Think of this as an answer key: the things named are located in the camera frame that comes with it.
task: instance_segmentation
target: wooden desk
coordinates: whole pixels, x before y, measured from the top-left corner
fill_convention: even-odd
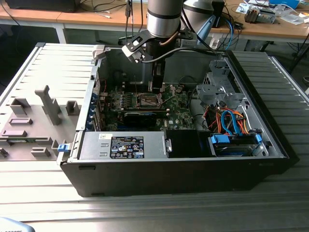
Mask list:
[[[236,13],[237,5],[241,0],[226,0],[227,8],[233,18],[243,23],[243,30],[240,39],[262,40],[262,41],[279,41],[279,42],[294,42],[302,43],[309,32],[308,24],[301,24],[295,26],[282,19],[277,19],[274,24],[257,23],[249,24],[244,21],[244,14]],[[105,3],[107,0],[93,0],[94,4]],[[125,0],[116,0],[113,4],[101,6],[98,9],[111,8],[116,5],[124,4]],[[66,43],[65,29],[92,29],[92,30],[114,30],[124,31],[126,26],[125,6],[110,10],[111,18],[105,18],[93,12],[87,12],[79,9],[75,13],[61,13],[49,11],[34,11],[34,10],[13,10],[10,9],[3,0],[5,9],[23,26],[39,26],[39,27],[53,27],[56,29],[59,41]],[[90,1],[85,2],[83,7],[92,10]],[[297,10],[307,10],[309,7],[298,8]],[[140,4],[133,4],[134,13],[134,31],[138,31],[141,25]],[[143,27],[146,27],[146,13],[147,4],[143,4]],[[14,25],[15,22],[7,15],[7,13],[0,7],[0,24]],[[129,19],[128,31],[131,31],[131,20]],[[221,28],[211,29],[210,36],[221,38],[229,33],[227,26]]]
[[[280,18],[277,18],[274,24],[256,23],[250,24],[245,22],[244,14],[237,13],[235,10],[241,0],[227,0],[227,8],[235,21],[243,24],[242,36],[258,36],[258,37],[275,37],[277,40],[286,38],[295,38],[304,40],[308,35],[308,24],[293,25]],[[297,11],[309,11],[309,6],[300,6]],[[222,29],[222,32],[228,33],[229,29]]]

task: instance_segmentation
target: circuit board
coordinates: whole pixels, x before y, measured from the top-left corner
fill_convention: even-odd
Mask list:
[[[195,129],[188,106],[187,92],[175,91],[169,86],[162,93],[125,92],[115,88],[108,92],[106,106],[102,111],[107,131],[163,131]],[[124,122],[126,113],[139,112],[143,115],[155,115],[152,126],[128,126]]]

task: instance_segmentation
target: power supply label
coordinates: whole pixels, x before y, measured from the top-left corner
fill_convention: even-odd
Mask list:
[[[144,154],[143,136],[112,137],[112,159],[141,159]]]

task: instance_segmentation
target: blue plastic clip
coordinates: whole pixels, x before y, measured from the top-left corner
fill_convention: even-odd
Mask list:
[[[262,137],[259,134],[255,136],[255,139],[257,140],[258,143],[262,142]]]
[[[59,144],[58,152],[69,152],[69,144]]]
[[[225,134],[214,134],[212,137],[211,137],[211,142],[213,144],[229,144],[230,143],[230,140],[228,138],[227,135]]]

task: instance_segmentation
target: black box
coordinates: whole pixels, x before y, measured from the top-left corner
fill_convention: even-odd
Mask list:
[[[11,9],[74,12],[81,0],[5,0]]]
[[[213,7],[213,15],[216,16],[216,20],[213,23],[213,28],[217,28],[220,26],[220,20],[222,10],[224,8],[224,0],[212,0],[212,7]]]

